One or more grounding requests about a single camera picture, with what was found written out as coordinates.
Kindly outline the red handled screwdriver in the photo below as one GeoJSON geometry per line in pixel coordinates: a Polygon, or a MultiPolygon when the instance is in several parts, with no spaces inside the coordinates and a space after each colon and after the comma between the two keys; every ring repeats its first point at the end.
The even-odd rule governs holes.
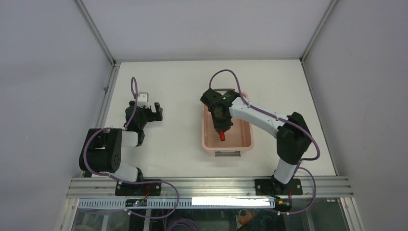
{"type": "Polygon", "coordinates": [[[218,135],[219,135],[220,141],[225,141],[226,140],[225,131],[219,130],[218,135]]]}

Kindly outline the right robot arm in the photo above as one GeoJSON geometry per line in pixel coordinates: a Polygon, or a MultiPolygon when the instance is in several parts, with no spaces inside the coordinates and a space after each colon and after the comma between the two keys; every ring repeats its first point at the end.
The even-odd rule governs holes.
{"type": "Polygon", "coordinates": [[[248,122],[276,139],[280,159],[272,175],[271,187],[278,195],[289,191],[296,167],[312,143],[303,116],[297,112],[286,115],[261,109],[233,90],[221,94],[209,88],[200,101],[207,107],[215,133],[221,142],[225,142],[226,133],[232,128],[234,118],[248,122]]]}

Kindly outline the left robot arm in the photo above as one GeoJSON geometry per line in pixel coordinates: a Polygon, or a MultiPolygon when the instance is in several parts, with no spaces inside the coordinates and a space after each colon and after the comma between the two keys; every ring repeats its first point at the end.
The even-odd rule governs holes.
{"type": "Polygon", "coordinates": [[[126,182],[126,189],[132,195],[142,194],[145,189],[143,173],[122,159],[122,149],[142,146],[145,126],[163,120],[160,103],[154,103],[154,108],[148,102],[130,101],[125,110],[124,128],[89,129],[79,158],[80,169],[126,182]]]}

